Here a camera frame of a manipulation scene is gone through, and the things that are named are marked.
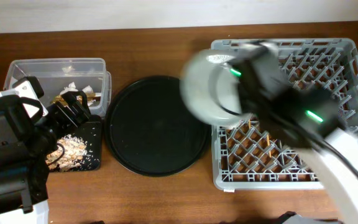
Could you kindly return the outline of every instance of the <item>gray dish rack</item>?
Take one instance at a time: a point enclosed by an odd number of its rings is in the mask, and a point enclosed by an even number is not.
[[[238,52],[254,40],[215,40],[211,49]],[[358,134],[358,52],[351,39],[272,39],[279,63],[294,88],[327,88],[339,101],[339,116]],[[213,176],[218,189],[322,189],[313,171],[256,118],[226,130],[213,127]]]

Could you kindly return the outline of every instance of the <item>white wall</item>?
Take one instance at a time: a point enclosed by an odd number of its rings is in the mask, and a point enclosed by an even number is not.
[[[357,20],[358,0],[0,0],[0,33]]]

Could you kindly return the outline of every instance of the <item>green light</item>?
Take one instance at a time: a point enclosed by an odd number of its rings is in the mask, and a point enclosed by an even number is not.
[[[240,77],[240,76],[241,76],[241,72],[239,72],[239,71],[237,71],[237,70],[235,70],[235,69],[233,69],[233,68],[230,68],[230,72],[231,72],[233,75],[237,76],[237,77]]]
[[[317,116],[316,114],[314,114],[311,111],[306,111],[306,115],[308,115],[309,117],[313,118],[314,120],[318,121],[319,123],[323,122],[324,120],[322,118],[320,118],[319,116]]]

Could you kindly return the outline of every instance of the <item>brown wooden surface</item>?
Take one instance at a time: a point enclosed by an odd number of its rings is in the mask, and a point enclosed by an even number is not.
[[[177,77],[186,60],[215,39],[297,37],[348,37],[358,49],[358,22],[0,34],[0,90],[15,59],[101,57],[116,94],[141,77]],[[316,218],[339,215],[323,190],[224,193],[213,184],[210,152],[180,174],[151,178],[123,168],[104,143],[100,170],[50,174],[47,186],[53,224],[219,223],[288,210]]]

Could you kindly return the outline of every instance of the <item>black disc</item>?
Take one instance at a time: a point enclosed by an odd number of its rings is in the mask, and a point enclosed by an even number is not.
[[[116,159],[138,174],[165,176],[191,166],[209,145],[211,128],[183,104],[179,79],[141,79],[123,89],[106,115]]]

